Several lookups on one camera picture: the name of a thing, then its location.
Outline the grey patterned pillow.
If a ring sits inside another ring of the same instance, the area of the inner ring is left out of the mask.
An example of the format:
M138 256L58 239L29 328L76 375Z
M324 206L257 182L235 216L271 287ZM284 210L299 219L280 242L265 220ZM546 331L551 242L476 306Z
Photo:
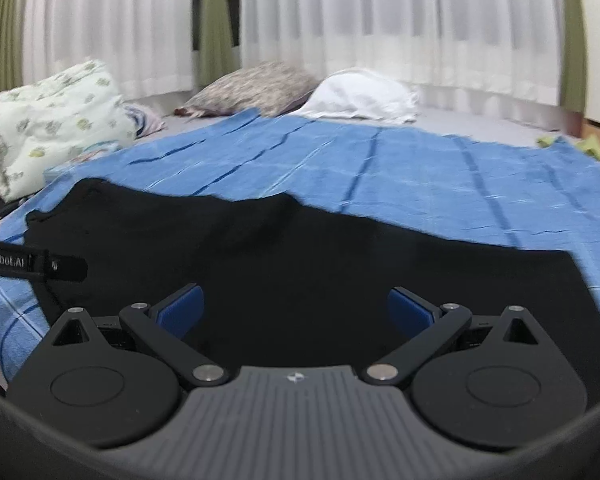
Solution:
M255 108L264 117L296 110L320 83L303 68L264 62L240 68L203 88L174 110L176 116L230 116Z

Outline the white floral quilt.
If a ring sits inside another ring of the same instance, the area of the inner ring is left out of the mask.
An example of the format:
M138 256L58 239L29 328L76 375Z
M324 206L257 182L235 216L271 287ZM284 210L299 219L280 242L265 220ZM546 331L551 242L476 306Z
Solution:
M44 188L44 171L86 148L135 140L136 125L106 64L88 60L0 93L0 197L18 200Z

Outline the white pillow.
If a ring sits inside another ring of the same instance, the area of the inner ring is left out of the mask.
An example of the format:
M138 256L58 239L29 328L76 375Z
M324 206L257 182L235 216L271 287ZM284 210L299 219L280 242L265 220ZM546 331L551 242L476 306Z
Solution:
M292 112L311 119L363 119L403 125L419 112L419 91L366 68L332 73Z

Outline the black pants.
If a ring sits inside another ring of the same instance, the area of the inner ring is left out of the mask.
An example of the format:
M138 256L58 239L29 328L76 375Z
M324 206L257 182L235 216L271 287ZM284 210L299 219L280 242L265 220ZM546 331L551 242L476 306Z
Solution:
M288 194L230 202L85 179L28 213L24 241L88 265L81 283L34 286L47 321L115 315L195 283L204 315L187 343L214 362L363 368L398 348L388 293L498 315L528 309L600 402L600 311L565 252L446 240L304 206Z

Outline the white sheer curtain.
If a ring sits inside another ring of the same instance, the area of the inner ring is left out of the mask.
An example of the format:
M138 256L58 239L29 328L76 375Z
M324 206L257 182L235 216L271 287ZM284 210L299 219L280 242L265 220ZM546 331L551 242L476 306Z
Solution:
M23 77L103 60L125 96L199 87L194 0L23 0ZM239 0L223 51L316 76L366 67L412 84L559 102L562 0Z

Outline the blue checked blanket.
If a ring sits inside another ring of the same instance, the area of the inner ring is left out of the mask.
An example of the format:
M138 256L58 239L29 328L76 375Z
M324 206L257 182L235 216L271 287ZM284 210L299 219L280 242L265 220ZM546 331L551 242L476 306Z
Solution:
M565 252L600 311L600 163L566 142L515 148L413 128L243 112L207 128L127 148L62 174L0 225L26 244L26 218L80 181L172 197L304 206L458 240ZM0 278L0 365L18 373L53 322L25 281Z

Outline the green curtain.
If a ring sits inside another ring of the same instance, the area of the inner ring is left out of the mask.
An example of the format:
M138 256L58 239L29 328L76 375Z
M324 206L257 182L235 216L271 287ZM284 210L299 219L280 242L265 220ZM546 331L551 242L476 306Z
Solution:
M237 0L200 0L198 72L202 88L237 68L230 4Z

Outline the striped blue white cloth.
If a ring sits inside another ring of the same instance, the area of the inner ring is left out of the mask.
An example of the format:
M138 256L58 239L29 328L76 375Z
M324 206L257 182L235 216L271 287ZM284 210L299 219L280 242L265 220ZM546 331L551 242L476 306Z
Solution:
M166 122L150 107L136 103L125 103L125 113L135 124L135 137L137 139L151 136L166 128Z

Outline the green cloth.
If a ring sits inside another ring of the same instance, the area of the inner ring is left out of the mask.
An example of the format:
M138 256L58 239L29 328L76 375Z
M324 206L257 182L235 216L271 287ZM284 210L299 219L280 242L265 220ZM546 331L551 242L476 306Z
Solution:
M549 148L556 142L566 142L581 153L595 158L600 162L600 140L596 136L589 136L586 139L569 141L565 136L541 136L535 141L539 148Z

